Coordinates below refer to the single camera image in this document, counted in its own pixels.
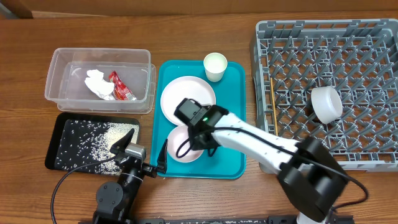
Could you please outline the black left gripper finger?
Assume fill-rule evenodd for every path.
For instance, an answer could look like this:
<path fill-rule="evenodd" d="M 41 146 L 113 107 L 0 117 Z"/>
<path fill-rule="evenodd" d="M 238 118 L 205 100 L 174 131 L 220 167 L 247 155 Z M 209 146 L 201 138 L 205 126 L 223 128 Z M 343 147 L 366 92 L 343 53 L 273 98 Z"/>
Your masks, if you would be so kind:
<path fill-rule="evenodd" d="M 168 139 L 164 141 L 157 158 L 157 171 L 162 174 L 165 174 L 167 171 L 167 145 Z"/>
<path fill-rule="evenodd" d="M 131 143 L 131 139 L 134 135 L 134 129 L 131 129 L 125 136 L 120 140 L 116 141 L 110 148 L 110 152 L 117 155 L 120 152 L 125 152 L 125 148 Z"/>

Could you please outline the pink small bowl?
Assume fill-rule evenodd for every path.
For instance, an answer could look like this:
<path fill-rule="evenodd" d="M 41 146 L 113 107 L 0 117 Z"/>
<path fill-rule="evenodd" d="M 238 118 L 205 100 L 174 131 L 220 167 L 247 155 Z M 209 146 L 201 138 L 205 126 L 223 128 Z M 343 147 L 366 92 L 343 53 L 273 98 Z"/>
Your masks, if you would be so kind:
<path fill-rule="evenodd" d="M 198 150 L 198 151 L 190 150 L 190 152 L 188 152 L 182 158 L 178 158 L 176 156 L 178 147 L 184 142 L 184 140 L 188 139 L 187 126 L 177 126 L 170 132 L 167 139 L 168 139 L 167 152 L 169 156 L 177 162 L 181 163 L 193 162 L 203 154 L 203 150 Z"/>

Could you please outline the pink round plate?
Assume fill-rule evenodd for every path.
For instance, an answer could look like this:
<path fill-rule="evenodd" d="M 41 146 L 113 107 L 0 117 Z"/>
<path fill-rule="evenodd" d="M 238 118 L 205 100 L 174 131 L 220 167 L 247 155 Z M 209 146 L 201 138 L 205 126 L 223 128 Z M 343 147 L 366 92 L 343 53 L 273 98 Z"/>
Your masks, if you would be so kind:
<path fill-rule="evenodd" d="M 201 105 L 216 103 L 216 95 L 209 83 L 194 76 L 183 76 L 171 81 L 162 91 L 160 107 L 164 116 L 177 126 L 183 123 L 174 115 L 174 111 L 184 98 L 191 98 Z"/>

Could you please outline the red snack wrapper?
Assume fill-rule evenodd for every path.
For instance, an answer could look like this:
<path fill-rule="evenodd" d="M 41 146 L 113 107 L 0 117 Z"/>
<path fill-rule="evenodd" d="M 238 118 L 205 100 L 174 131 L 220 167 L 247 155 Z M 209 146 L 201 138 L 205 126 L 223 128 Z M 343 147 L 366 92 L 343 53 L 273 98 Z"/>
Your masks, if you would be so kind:
<path fill-rule="evenodd" d="M 109 80 L 114 83 L 113 94 L 117 100 L 137 100 L 132 91 L 120 79 L 116 71 L 111 72 Z"/>

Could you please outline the white tissue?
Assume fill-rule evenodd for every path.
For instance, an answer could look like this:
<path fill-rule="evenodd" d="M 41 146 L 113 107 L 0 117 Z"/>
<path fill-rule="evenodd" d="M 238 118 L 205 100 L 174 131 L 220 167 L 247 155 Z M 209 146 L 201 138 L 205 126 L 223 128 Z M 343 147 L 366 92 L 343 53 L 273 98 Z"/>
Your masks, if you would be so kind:
<path fill-rule="evenodd" d="M 113 96 L 114 83 L 104 79 L 104 73 L 99 70 L 86 72 L 85 85 L 102 100 L 115 100 Z"/>

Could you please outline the wooden chopstick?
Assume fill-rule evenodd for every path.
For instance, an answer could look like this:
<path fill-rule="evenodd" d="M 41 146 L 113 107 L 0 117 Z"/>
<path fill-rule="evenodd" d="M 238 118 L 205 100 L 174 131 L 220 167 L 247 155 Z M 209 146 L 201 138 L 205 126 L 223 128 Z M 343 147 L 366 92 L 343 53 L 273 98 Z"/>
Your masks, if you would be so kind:
<path fill-rule="evenodd" d="M 274 85 L 273 78 L 270 77 L 270 89 L 271 89 L 271 104 L 272 104 L 272 112 L 273 112 L 273 120 L 274 120 L 274 132 L 276 136 L 279 136 L 278 124 L 277 124 L 277 116 L 276 116 L 276 107 L 275 107 L 275 94 L 274 94 Z"/>

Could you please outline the grey round bowl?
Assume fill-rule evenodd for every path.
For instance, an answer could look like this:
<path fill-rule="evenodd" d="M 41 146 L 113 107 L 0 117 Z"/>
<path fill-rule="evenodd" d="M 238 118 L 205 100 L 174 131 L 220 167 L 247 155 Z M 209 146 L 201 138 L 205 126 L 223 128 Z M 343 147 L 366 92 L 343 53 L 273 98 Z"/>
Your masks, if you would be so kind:
<path fill-rule="evenodd" d="M 316 87 L 310 97 L 313 110 L 321 123 L 328 124 L 341 117 L 341 98 L 332 86 Z"/>

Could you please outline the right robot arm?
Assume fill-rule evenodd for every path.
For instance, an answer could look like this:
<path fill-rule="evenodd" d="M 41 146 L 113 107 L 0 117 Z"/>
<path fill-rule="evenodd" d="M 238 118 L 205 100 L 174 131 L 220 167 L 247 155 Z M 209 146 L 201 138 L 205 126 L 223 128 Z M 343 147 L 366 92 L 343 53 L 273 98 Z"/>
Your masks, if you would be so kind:
<path fill-rule="evenodd" d="M 303 141 L 270 134 L 217 105 L 202 106 L 185 98 L 174 115 L 188 127 L 192 149 L 225 147 L 242 152 L 274 173 L 290 203 L 300 212 L 297 223 L 326 223 L 348 181 L 345 171 L 313 137 Z"/>

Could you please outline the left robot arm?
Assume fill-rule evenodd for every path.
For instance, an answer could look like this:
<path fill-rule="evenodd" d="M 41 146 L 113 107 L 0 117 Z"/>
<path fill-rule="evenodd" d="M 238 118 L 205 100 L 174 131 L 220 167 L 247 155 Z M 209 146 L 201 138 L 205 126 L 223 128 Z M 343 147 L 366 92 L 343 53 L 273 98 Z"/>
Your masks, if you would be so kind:
<path fill-rule="evenodd" d="M 93 223 L 134 223 L 130 211 L 144 177 L 155 178 L 167 170 L 168 141 L 163 143 L 154 166 L 144 162 L 146 149 L 132 141 L 133 135 L 132 129 L 110 148 L 115 155 L 114 163 L 122 172 L 116 182 L 106 182 L 97 190 Z"/>

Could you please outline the clear plastic waste bin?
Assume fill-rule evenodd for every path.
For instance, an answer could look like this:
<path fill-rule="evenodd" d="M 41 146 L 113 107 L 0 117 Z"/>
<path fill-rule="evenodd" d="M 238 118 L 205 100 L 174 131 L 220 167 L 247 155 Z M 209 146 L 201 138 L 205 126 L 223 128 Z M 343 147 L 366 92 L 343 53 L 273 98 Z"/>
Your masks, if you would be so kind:
<path fill-rule="evenodd" d="M 61 111 L 147 114 L 156 70 L 144 49 L 58 48 L 44 96 Z"/>

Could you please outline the grey dishwasher rack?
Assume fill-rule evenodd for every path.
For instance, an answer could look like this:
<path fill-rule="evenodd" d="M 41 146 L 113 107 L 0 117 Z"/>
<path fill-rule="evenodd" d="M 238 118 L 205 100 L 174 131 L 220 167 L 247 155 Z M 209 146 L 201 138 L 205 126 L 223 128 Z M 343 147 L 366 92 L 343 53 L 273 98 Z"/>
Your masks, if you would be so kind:
<path fill-rule="evenodd" d="M 321 140 L 346 170 L 397 170 L 397 21 L 260 21 L 251 44 L 258 128 L 271 134 L 273 78 L 279 136 Z M 310 110 L 332 86 L 343 113 L 330 124 Z"/>

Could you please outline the teal plastic tray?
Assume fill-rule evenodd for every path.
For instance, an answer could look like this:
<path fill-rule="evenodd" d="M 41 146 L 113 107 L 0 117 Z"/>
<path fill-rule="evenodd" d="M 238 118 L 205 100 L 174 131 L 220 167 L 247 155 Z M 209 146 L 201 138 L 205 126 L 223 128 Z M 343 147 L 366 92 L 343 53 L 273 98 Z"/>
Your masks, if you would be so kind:
<path fill-rule="evenodd" d="M 228 62 L 222 79 L 211 82 L 206 77 L 201 60 L 169 60 L 159 70 L 157 96 L 155 102 L 154 125 L 152 133 L 152 149 L 150 163 L 157 165 L 157 158 L 164 141 L 170 132 L 177 127 L 163 114 L 160 107 L 160 97 L 163 89 L 174 79 L 183 76 L 194 76 L 210 84 L 216 95 L 216 103 L 235 114 L 241 120 L 246 119 L 246 84 L 243 67 L 236 62 Z M 186 140 L 178 147 L 176 156 L 182 158 L 189 150 Z M 246 169 L 246 155 L 225 147 L 218 147 L 212 156 L 208 150 L 193 162 L 181 163 L 172 159 L 167 153 L 167 177 L 190 177 L 206 179 L 237 179 Z"/>

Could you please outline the black tray with rice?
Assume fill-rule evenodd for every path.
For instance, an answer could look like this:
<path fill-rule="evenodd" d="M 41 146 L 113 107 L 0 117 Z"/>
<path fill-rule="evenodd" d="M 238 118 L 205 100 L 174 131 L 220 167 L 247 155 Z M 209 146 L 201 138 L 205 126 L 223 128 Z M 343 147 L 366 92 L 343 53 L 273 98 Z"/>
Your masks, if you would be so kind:
<path fill-rule="evenodd" d="M 109 159 L 114 156 L 111 146 L 131 130 L 131 141 L 137 143 L 140 124 L 134 118 L 61 113 L 55 121 L 45 167 L 69 171 Z"/>

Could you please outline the white paper cup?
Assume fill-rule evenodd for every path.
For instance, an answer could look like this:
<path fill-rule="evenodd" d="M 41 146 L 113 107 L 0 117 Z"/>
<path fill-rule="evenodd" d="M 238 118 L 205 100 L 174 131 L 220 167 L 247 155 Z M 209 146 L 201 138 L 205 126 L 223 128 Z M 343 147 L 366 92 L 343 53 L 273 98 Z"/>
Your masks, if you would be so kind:
<path fill-rule="evenodd" d="M 228 61 L 223 54 L 213 52 L 204 58 L 203 65 L 207 79 L 211 82 L 218 82 L 224 75 Z"/>

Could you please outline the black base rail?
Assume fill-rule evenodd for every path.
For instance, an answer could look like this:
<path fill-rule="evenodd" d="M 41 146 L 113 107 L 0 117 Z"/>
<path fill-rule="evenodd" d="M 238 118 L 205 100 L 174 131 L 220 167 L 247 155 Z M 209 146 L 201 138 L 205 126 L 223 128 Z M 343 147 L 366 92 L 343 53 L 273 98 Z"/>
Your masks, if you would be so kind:
<path fill-rule="evenodd" d="M 163 218 L 145 218 L 138 224 L 296 224 L 296 215 L 269 216 L 265 218 L 213 218 L 165 220 Z"/>

